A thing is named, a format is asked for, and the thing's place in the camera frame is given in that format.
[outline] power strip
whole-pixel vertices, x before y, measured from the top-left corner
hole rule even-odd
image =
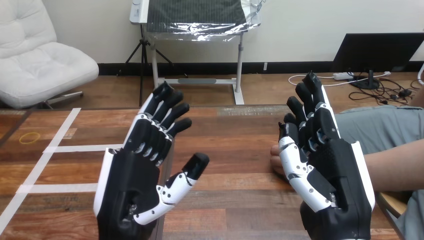
[[[354,77],[349,75],[347,72],[339,72],[339,73],[333,73],[332,77],[334,80],[348,80],[353,79]]]

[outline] gray shorts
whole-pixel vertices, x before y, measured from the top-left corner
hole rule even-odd
[[[335,116],[340,136],[372,154],[424,138],[424,109],[391,105],[360,107]],[[415,191],[396,225],[406,240],[424,240],[424,189]]]

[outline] black baseboard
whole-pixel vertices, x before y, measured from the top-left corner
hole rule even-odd
[[[403,72],[418,72],[424,61],[410,61]],[[217,63],[158,63],[157,71],[160,76],[170,75],[230,75],[236,74],[236,62]],[[331,71],[332,61],[299,61],[299,62],[268,62],[264,70],[263,62],[244,62],[242,74],[298,74],[313,71],[314,73],[328,73]],[[99,75],[115,76],[120,72],[121,76],[139,76],[140,63],[99,63]],[[145,76],[152,76],[152,64],[144,69]]]

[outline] chair cushion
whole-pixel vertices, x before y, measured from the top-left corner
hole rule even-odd
[[[0,59],[56,42],[56,33],[41,0],[0,0]]]
[[[0,59],[0,100],[24,108],[90,82],[97,63],[82,51],[50,42],[10,58]]]

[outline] person's arm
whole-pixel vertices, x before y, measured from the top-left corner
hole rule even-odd
[[[272,146],[271,166],[284,175],[279,154],[278,145]],[[374,191],[424,189],[424,139],[364,157]]]
[[[424,87],[422,87],[413,97],[409,104],[412,107],[424,108]]]

